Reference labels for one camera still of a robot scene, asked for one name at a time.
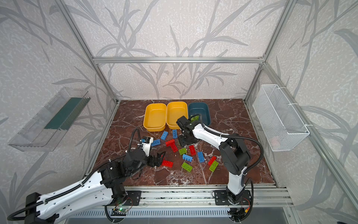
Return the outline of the green brick bottom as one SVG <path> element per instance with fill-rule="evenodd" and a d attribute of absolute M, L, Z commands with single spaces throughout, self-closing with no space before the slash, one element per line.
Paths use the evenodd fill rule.
<path fill-rule="evenodd" d="M 193 167 L 186 162 L 183 162 L 181 167 L 187 172 L 191 172 L 193 170 Z"/>

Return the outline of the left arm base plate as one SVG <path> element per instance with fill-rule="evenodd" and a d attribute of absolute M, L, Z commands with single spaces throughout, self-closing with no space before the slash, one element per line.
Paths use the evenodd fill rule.
<path fill-rule="evenodd" d="M 130 190 L 127 191 L 127 196 L 123 199 L 118 206 L 139 206 L 142 191 Z"/>

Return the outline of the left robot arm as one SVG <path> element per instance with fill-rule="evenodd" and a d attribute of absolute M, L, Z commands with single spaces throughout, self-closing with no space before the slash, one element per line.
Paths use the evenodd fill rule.
<path fill-rule="evenodd" d="M 124 203 L 129 197 L 123 183 L 146 167 L 159 167 L 165 152 L 147 156 L 137 148 L 110 161 L 83 180 L 63 189 L 27 196 L 26 224 L 54 224 L 96 206 Z"/>

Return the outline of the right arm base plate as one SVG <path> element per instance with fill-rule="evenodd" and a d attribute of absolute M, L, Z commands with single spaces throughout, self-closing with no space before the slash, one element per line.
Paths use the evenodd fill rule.
<path fill-rule="evenodd" d="M 252 203 L 251 192 L 244 189 L 238 195 L 234 195 L 228 190 L 214 190 L 212 196 L 215 200 L 215 205 L 243 205 L 250 206 Z"/>

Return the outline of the red brick underside up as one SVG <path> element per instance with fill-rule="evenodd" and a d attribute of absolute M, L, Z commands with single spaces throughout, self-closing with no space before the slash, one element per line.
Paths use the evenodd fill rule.
<path fill-rule="evenodd" d="M 171 147 L 171 149 L 172 149 L 172 151 L 173 151 L 174 153 L 176 153 L 176 152 L 179 151 L 178 148 L 177 148 L 177 146 L 176 146 L 176 144 L 175 144 L 175 142 L 172 142 L 172 143 L 170 144 L 170 147 Z"/>

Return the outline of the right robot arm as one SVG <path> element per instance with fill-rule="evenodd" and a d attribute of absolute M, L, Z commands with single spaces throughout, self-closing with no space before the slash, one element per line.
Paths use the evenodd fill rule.
<path fill-rule="evenodd" d="M 229 180 L 226 187 L 228 201 L 236 205 L 240 202 L 246 185 L 244 176 L 257 165 L 251 161 L 251 154 L 245 144 L 246 139 L 237 134 L 218 132 L 198 120 L 191 121 L 185 116 L 176 121 L 181 130 L 179 143 L 188 146 L 198 141 L 205 141 L 220 151 L 222 162 L 229 173 Z"/>

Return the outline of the green brick underside up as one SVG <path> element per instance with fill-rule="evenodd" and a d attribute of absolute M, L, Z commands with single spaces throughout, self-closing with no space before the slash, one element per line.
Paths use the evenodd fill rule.
<path fill-rule="evenodd" d="M 187 154 L 187 148 L 184 147 L 184 148 L 180 149 L 179 153 L 180 153 L 180 155 L 186 155 Z"/>

